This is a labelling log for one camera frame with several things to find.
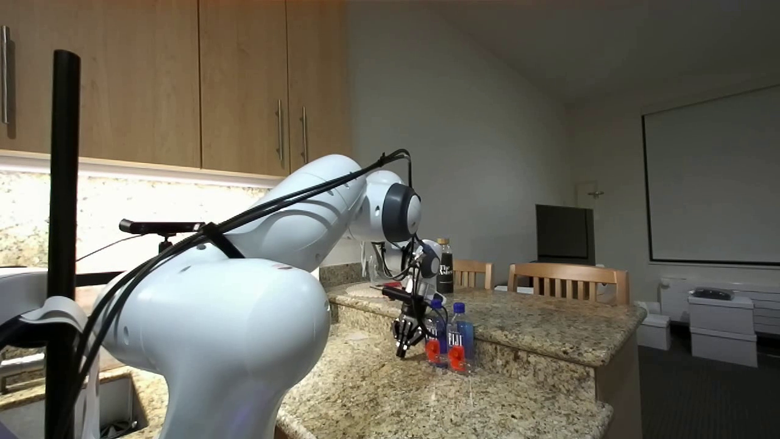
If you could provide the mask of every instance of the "ceiling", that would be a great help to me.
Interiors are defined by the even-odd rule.
[[[561,101],[780,70],[780,0],[430,0]]]

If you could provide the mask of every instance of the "black pole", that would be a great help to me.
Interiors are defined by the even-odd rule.
[[[77,90],[81,59],[53,51],[52,192],[48,192],[48,298],[76,298],[76,190],[77,190]],[[76,329],[46,342],[46,439],[73,439],[70,395],[77,384]]]

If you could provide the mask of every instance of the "black monitor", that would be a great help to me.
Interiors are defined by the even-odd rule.
[[[536,204],[536,258],[592,265],[592,209],[569,204]]]

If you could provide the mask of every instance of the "wooden chair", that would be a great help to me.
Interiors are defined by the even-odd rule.
[[[510,291],[532,286],[533,295],[628,306],[628,275],[599,265],[511,263]]]
[[[493,291],[493,263],[487,262],[458,262],[453,263],[456,288]]]

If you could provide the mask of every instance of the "cabinet door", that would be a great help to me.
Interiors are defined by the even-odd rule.
[[[291,168],[350,153],[344,0],[288,3]]]
[[[9,36],[3,47],[8,64],[0,62],[0,148],[48,152],[52,53],[45,7],[45,0],[0,0],[0,26]]]
[[[282,0],[201,0],[202,167],[288,170]]]
[[[201,167],[197,3],[59,0],[81,57],[81,153]]]

